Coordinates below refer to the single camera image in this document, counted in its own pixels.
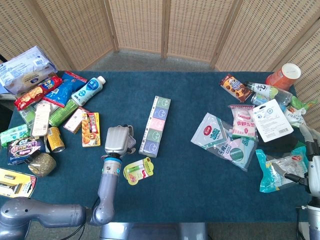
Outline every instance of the soda can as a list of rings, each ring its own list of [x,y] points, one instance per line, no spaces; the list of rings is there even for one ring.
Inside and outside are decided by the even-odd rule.
[[[53,153],[59,153],[66,149],[65,144],[61,139],[59,128],[56,126],[52,126],[48,129],[47,137]]]

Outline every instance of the gray robot arm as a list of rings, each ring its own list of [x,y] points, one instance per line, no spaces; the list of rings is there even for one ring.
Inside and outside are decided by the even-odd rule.
[[[108,129],[104,164],[98,196],[100,203],[91,209],[80,205],[48,204],[27,197],[8,200],[0,209],[0,240],[24,240],[30,222],[38,220],[45,228],[76,227],[89,222],[92,225],[108,224],[114,217],[121,157],[133,153],[136,144],[132,126],[110,127]]]

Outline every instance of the table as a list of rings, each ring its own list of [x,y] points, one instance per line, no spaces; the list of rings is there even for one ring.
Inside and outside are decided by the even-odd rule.
[[[84,108],[100,114],[101,146],[83,148],[77,134],[60,126],[66,149],[52,153],[56,169],[38,178],[32,198],[52,204],[91,206],[97,198],[109,127],[133,125],[140,147],[155,95],[170,98],[171,105],[154,175],[128,184],[122,172],[115,196],[115,222],[294,222],[295,206],[309,196],[301,186],[273,193],[259,192],[262,171],[254,155],[248,172],[190,142],[207,112],[232,124],[228,108],[239,101],[219,86],[227,72],[90,72],[75,71],[90,79],[103,76],[107,83]],[[263,83],[270,72],[232,72],[238,80]],[[15,110],[10,126],[22,124]],[[144,158],[126,155],[123,166]],[[26,164],[0,167],[31,174]],[[0,204],[7,198],[0,197]]]

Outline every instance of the bottle cap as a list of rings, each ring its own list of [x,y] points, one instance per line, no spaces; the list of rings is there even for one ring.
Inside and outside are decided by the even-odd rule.
[[[103,76],[98,76],[97,79],[99,80],[100,83],[105,84],[106,80]]]

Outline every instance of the paper cup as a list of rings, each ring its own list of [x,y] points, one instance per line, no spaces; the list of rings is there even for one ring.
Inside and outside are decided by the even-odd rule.
[[[281,69],[266,78],[265,83],[288,91],[301,76],[300,68],[293,63],[286,63]]]

